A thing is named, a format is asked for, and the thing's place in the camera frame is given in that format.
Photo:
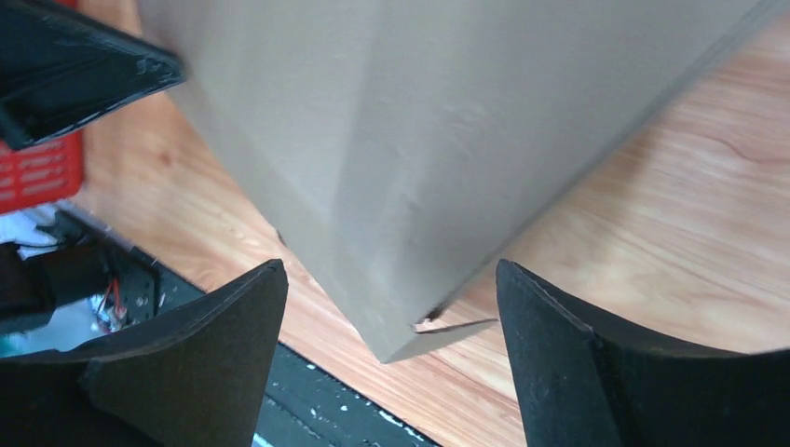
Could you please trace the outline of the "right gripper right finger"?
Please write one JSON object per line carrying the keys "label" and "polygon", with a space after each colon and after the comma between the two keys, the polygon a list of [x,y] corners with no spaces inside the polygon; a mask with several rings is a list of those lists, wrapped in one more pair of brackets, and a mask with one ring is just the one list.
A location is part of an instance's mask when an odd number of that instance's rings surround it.
{"label": "right gripper right finger", "polygon": [[789,353],[656,332],[497,264],[497,305],[531,446],[785,446]]}

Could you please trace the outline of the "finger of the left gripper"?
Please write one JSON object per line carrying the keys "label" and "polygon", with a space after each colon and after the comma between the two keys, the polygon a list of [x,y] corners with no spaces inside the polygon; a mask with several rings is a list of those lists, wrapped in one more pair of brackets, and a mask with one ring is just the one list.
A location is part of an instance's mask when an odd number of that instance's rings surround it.
{"label": "finger of the left gripper", "polygon": [[164,48],[55,1],[1,4],[1,140],[21,151],[182,84]]}

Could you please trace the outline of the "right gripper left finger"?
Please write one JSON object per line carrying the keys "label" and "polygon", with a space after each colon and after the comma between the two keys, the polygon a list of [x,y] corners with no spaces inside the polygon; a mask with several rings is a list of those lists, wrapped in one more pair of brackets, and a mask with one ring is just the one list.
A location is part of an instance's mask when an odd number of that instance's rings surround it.
{"label": "right gripper left finger", "polygon": [[251,445],[288,287],[272,259],[72,350],[2,359],[2,444]]}

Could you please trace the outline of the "cardboard box stack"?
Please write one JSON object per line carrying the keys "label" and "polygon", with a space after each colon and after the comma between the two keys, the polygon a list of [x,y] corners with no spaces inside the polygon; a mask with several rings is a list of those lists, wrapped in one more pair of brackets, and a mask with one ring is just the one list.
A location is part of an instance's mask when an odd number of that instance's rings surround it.
{"label": "cardboard box stack", "polygon": [[142,1],[170,95],[382,363],[785,1]]}

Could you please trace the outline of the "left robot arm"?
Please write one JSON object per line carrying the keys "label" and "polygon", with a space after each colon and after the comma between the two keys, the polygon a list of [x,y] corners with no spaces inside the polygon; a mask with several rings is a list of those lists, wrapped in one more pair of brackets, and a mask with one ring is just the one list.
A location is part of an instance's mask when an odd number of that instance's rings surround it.
{"label": "left robot arm", "polygon": [[[74,195],[83,182],[82,129],[182,84],[172,52],[80,13],[73,1],[1,5],[1,211]],[[26,332],[54,311],[116,290],[102,252],[67,237],[23,258],[1,246],[1,331]]]}

